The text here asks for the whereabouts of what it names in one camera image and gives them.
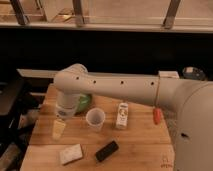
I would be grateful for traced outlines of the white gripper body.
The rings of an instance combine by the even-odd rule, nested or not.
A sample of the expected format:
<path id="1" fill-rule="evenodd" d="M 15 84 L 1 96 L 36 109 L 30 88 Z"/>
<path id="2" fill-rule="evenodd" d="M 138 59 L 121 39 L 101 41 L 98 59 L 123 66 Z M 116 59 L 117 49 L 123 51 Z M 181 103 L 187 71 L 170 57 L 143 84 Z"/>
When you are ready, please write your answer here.
<path id="1" fill-rule="evenodd" d="M 71 106 L 68 108 L 62 107 L 58 104 L 55 105 L 55 114 L 61 119 L 68 119 L 73 117 L 76 114 L 77 106 Z"/>

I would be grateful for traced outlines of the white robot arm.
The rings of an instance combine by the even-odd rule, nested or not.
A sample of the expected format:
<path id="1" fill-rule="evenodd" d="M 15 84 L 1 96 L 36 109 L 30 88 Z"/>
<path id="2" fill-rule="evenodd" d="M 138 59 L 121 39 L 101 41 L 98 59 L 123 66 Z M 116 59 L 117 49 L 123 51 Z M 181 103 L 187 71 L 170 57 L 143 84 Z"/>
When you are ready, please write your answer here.
<path id="1" fill-rule="evenodd" d="M 174 171 L 213 171 L 213 81 L 135 74 L 91 74 L 81 64 L 54 77 L 58 105 L 96 94 L 166 108 L 177 114 Z"/>

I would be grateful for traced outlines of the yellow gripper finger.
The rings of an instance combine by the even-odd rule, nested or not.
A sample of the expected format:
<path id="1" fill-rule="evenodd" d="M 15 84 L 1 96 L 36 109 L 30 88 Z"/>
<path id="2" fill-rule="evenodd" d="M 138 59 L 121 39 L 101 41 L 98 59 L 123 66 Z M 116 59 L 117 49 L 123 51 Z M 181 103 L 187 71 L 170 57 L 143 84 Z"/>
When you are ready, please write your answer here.
<path id="1" fill-rule="evenodd" d="M 64 122 L 64 121 L 58 122 L 58 139 L 61 138 L 65 127 L 66 127 L 66 122 Z"/>
<path id="2" fill-rule="evenodd" d="M 52 129 L 52 138 L 54 140 L 59 139 L 59 127 L 60 127 L 60 123 L 58 120 L 54 120 L 53 122 L 53 129 Z"/>

